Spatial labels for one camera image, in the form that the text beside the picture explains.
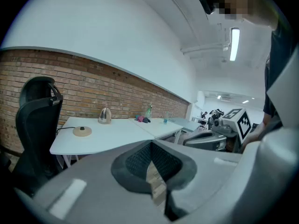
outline white box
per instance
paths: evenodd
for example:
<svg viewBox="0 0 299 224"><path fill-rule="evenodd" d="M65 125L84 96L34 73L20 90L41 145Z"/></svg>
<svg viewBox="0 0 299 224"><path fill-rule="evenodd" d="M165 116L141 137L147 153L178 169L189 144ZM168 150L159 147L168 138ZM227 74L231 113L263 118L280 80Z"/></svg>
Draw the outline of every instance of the white box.
<svg viewBox="0 0 299 224"><path fill-rule="evenodd" d="M243 143L252 128L246 109L232 109L220 119L223 120L224 125L229 125L233 131L239 134L240 141Z"/></svg>

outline wooden disc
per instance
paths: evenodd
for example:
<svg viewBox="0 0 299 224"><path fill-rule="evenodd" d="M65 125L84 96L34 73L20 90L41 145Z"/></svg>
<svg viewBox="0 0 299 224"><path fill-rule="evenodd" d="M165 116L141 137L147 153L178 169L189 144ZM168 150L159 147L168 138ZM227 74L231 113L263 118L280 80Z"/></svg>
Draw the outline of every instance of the wooden disc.
<svg viewBox="0 0 299 224"><path fill-rule="evenodd" d="M73 129L73 134L78 137L85 137L92 133L92 129L86 126L80 126Z"/></svg>

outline black cable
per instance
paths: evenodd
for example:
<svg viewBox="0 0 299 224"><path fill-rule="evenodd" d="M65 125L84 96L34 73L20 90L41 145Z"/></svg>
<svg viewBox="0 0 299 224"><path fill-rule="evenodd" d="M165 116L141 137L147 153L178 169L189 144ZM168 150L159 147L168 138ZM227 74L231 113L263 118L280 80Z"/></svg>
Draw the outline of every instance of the black cable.
<svg viewBox="0 0 299 224"><path fill-rule="evenodd" d="M57 130L56 130L56 136L58 135L58 130L61 130L61 129L69 129L69 128L75 128L75 127L65 127L65 128L57 129Z"/></svg>

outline fluorescent light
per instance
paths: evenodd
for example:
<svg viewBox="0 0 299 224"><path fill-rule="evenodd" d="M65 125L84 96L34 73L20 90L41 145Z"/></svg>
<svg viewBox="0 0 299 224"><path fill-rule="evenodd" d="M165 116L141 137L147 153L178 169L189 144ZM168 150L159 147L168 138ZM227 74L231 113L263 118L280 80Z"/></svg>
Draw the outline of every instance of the fluorescent light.
<svg viewBox="0 0 299 224"><path fill-rule="evenodd" d="M230 61L234 61L237 56L239 46L240 30L239 28L232 29L232 49L230 51Z"/></svg>

